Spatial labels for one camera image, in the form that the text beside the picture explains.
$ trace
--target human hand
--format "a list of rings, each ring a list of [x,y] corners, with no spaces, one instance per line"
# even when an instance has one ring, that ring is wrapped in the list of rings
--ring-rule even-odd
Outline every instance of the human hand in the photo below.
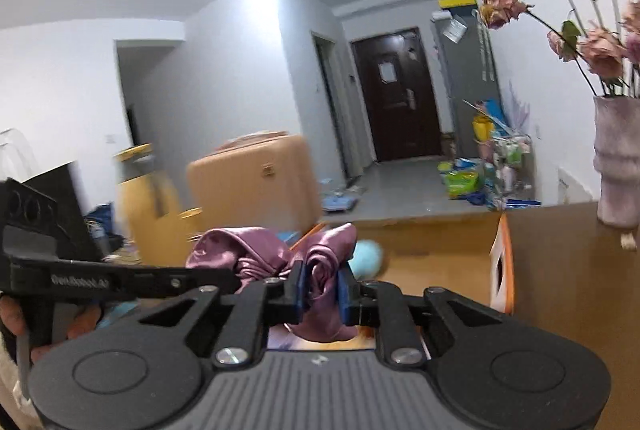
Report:
[[[87,309],[83,310],[74,318],[74,321],[71,322],[68,330],[66,330],[66,337],[71,340],[83,334],[90,333],[95,329],[101,314],[102,309],[99,305],[94,304],[87,307]],[[22,313],[20,304],[15,298],[11,298],[10,296],[4,295],[0,298],[0,320],[2,320],[7,330],[15,336],[21,336],[27,330],[27,323],[24,321],[24,314]],[[37,362],[56,345],[59,344],[31,349],[31,361],[33,363]]]

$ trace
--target door handle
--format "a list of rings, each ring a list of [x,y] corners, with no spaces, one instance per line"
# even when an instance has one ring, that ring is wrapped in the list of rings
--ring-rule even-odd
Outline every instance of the door handle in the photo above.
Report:
[[[415,93],[412,89],[406,90],[406,98],[409,100],[409,108],[415,110]]]

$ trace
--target gray tile floor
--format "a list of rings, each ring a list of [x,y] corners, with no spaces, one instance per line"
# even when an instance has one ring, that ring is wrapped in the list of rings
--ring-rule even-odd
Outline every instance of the gray tile floor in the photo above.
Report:
[[[485,212],[484,206],[447,197],[438,163],[433,159],[409,159],[373,164],[356,183],[367,188],[357,206],[323,220],[349,222]]]

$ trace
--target light blue ball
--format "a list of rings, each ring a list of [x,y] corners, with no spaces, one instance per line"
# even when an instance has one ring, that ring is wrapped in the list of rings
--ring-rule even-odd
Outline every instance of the light blue ball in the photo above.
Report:
[[[382,267],[383,251],[373,240],[359,240],[349,261],[356,280],[373,280]]]

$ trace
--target suitcase handle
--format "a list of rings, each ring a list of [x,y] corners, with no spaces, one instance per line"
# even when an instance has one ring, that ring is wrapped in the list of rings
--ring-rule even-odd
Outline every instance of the suitcase handle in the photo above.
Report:
[[[260,143],[262,141],[267,141],[270,139],[275,139],[277,137],[288,136],[287,132],[283,130],[279,132],[270,132],[269,130],[263,130],[261,132],[254,132],[253,134],[247,134],[246,136],[236,137],[235,139],[231,139],[221,146],[219,146],[216,150],[216,153],[224,152],[225,150],[231,150],[233,148],[241,148],[243,146],[249,146],[252,144]]]

